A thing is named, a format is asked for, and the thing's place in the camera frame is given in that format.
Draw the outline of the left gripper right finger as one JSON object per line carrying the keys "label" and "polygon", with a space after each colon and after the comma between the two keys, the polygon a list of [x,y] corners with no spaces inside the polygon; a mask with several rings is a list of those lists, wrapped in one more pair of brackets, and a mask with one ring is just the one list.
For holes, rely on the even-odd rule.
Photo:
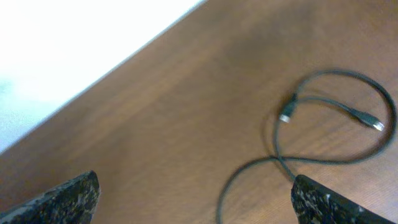
{"label": "left gripper right finger", "polygon": [[394,224],[306,175],[296,176],[291,201],[300,224]]}

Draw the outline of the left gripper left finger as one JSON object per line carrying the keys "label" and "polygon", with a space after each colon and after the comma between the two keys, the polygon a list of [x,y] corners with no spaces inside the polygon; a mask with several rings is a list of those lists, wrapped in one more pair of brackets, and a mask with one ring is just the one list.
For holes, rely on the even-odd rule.
{"label": "left gripper left finger", "polygon": [[1,223],[90,223],[100,184],[88,171],[1,213]]}

